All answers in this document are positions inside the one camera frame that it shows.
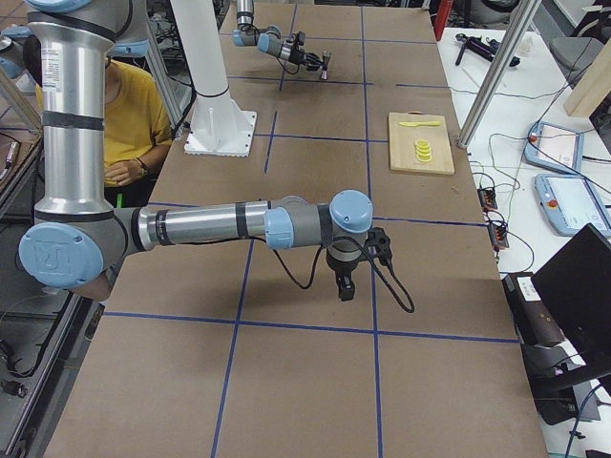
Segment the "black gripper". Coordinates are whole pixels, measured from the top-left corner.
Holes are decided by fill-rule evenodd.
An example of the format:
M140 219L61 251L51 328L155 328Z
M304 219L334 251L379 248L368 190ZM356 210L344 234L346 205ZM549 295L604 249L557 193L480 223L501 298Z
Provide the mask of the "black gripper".
M354 282L352 272L365 258L360 252L342 252L328 248L326 262L334 272L339 300L352 301L354 298Z
M329 52L316 54L314 52L305 52L300 48L294 48L290 51L288 62L297 66L305 66L308 72L326 72L327 66L322 63L308 62L328 62L330 60Z

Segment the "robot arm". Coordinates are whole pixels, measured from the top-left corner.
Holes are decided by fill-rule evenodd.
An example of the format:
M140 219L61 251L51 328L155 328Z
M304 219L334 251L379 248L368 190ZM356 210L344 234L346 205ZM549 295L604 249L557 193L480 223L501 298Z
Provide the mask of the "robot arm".
M156 246L259 239L274 250L314 246L341 300L369 258L372 204L346 190L328 204L298 197L155 210L140 188L172 142L152 77L118 61L148 49L141 1L32 1L29 68L41 90L45 194L18 255L38 281L98 301L118 260Z
M259 29L254 23L254 2L251 0L236 3L237 27L233 30L234 44L238 47L256 47L260 52L274 57L284 69L285 64L293 64L308 72L319 72L320 78L328 80L328 66L331 53L323 51L321 55L308 52L305 48L306 34L297 31L287 39L282 38L281 30L270 25Z

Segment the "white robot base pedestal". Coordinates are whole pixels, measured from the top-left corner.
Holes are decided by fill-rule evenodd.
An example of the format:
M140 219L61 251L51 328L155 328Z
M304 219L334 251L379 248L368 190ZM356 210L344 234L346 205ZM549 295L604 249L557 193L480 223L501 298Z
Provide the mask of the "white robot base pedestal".
M171 6L196 93L185 152L248 156L257 114L241 110L231 96L213 3L174 0Z

